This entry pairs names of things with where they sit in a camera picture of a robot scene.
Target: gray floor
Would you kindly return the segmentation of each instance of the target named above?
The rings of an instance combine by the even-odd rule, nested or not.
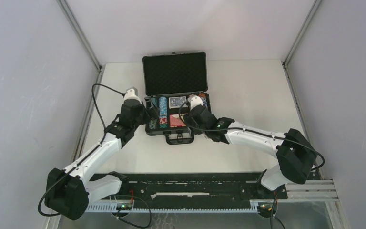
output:
[[[277,216],[287,229],[331,229],[325,203],[279,203]],[[146,225],[148,214],[124,217],[132,223]],[[281,226],[274,221],[273,227]],[[60,229],[134,229],[110,213],[86,213],[77,221],[62,218]],[[151,229],[269,229],[269,219],[255,213],[162,213],[152,215]]]

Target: robotic arm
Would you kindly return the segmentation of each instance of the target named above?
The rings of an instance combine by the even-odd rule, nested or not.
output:
[[[260,195],[266,196],[289,182],[306,182],[316,154],[311,151],[312,146],[298,130],[290,129],[287,133],[264,131],[245,126],[230,118],[217,119],[203,106],[198,96],[189,98],[189,103],[190,113],[184,119],[195,134],[204,132],[215,142],[250,146],[277,158],[278,165],[265,170],[259,178]]]
[[[149,122],[157,113],[151,110],[153,108],[147,110],[137,95],[135,88],[126,91],[121,112],[106,127],[101,141],[63,170],[54,168],[48,174],[47,191],[39,203],[42,215],[52,216],[41,212],[40,205],[44,200],[47,207],[76,220],[90,203],[120,191],[120,174],[112,173],[96,181],[90,179],[111,155],[134,137],[140,125]],[[215,142],[257,148],[277,158],[278,165],[265,170],[257,182],[257,191],[262,197],[271,196],[273,190],[288,182],[306,182],[316,154],[308,150],[312,147],[299,131],[290,129],[288,133],[274,133],[251,128],[230,118],[217,119],[204,108],[198,96],[190,97],[189,102],[190,113],[182,121],[195,134],[204,133]]]

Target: stack of poker chips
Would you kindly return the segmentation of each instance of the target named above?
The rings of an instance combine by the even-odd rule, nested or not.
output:
[[[207,97],[205,96],[205,94],[204,93],[200,93],[198,95],[198,97],[200,97],[201,100],[203,101],[204,107],[208,108]]]
[[[159,98],[159,127],[167,128],[168,127],[168,102],[166,97]]]
[[[156,100],[156,98],[151,98],[151,101],[155,107],[158,107],[158,100]],[[156,123],[157,123],[156,119],[152,119],[151,121],[149,121],[149,124],[148,124],[149,128],[156,129]]]

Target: case lid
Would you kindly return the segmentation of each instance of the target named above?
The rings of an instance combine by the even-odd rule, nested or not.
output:
[[[144,56],[146,95],[205,92],[205,52]]]

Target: white wall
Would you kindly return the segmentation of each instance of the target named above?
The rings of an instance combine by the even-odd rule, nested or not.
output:
[[[366,228],[366,1],[324,1],[289,70],[325,176]]]
[[[101,64],[201,50],[208,60],[281,59],[314,0],[68,0]]]
[[[95,75],[56,1],[0,0],[0,229],[43,226],[47,174],[70,162]]]

